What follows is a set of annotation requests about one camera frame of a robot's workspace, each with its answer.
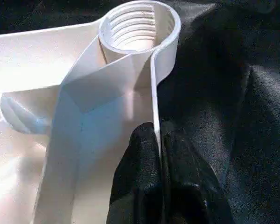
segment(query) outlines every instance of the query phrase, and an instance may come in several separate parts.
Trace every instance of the black glove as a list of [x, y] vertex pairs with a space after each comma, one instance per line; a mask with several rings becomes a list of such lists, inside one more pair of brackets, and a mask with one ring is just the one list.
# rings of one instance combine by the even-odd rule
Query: black glove
[[157, 224], [161, 220], [162, 181], [152, 123], [137, 127], [114, 174], [108, 224]]
[[165, 122], [161, 139], [162, 169], [153, 124], [132, 133], [114, 174], [107, 223], [232, 224], [216, 175], [189, 137]]

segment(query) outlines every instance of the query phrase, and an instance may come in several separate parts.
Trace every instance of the white plastic surface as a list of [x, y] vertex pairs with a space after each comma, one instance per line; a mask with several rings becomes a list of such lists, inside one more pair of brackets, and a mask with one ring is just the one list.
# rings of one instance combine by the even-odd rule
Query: white plastic surface
[[160, 143], [156, 86], [174, 66], [180, 29], [171, 7], [140, 0], [92, 23], [0, 35], [0, 155], [21, 157], [0, 224], [27, 223], [34, 202], [33, 224], [105, 222], [134, 128], [153, 122]]
[[153, 122], [160, 139], [156, 86], [174, 66], [180, 28], [177, 13], [156, 1], [129, 2], [102, 19], [60, 87], [34, 224], [105, 223], [133, 129]]

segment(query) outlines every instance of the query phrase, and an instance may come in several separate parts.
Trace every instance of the internal thread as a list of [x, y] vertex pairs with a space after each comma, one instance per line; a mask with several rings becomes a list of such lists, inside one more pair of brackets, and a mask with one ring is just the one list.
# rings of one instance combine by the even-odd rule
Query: internal thread
[[137, 40], [155, 40], [154, 7], [151, 5], [131, 5], [114, 12], [109, 19], [114, 47]]
[[130, 38], [138, 37], [138, 40], [141, 40], [141, 37], [150, 36], [152, 39], [155, 39], [155, 32], [150, 30], [135, 30], [129, 33], [126, 33], [114, 41], [114, 45], [117, 46], [123, 41], [128, 41]]

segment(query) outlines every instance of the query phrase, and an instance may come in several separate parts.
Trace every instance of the white plastic housing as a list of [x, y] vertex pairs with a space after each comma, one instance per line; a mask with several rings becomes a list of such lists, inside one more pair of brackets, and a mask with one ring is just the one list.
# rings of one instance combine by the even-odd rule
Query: white plastic housing
[[[142, 24], [124, 18], [131, 9], [135, 16], [150, 10], [151, 39]], [[102, 19], [98, 37], [61, 85], [34, 224], [105, 223], [113, 174], [133, 129], [153, 122], [160, 139], [156, 85], [174, 66], [180, 28], [177, 13], [156, 1], [129, 2]], [[121, 30], [129, 35], [116, 35]]]

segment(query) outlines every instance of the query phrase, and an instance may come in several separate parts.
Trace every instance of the black fabric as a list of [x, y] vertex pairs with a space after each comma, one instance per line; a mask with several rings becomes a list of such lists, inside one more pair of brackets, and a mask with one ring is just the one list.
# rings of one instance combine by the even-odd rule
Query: black fabric
[[[127, 1], [21, 2], [0, 1], [0, 33], [93, 21]], [[214, 169], [235, 223], [280, 223], [280, 0], [163, 2], [182, 32], [161, 121]]]

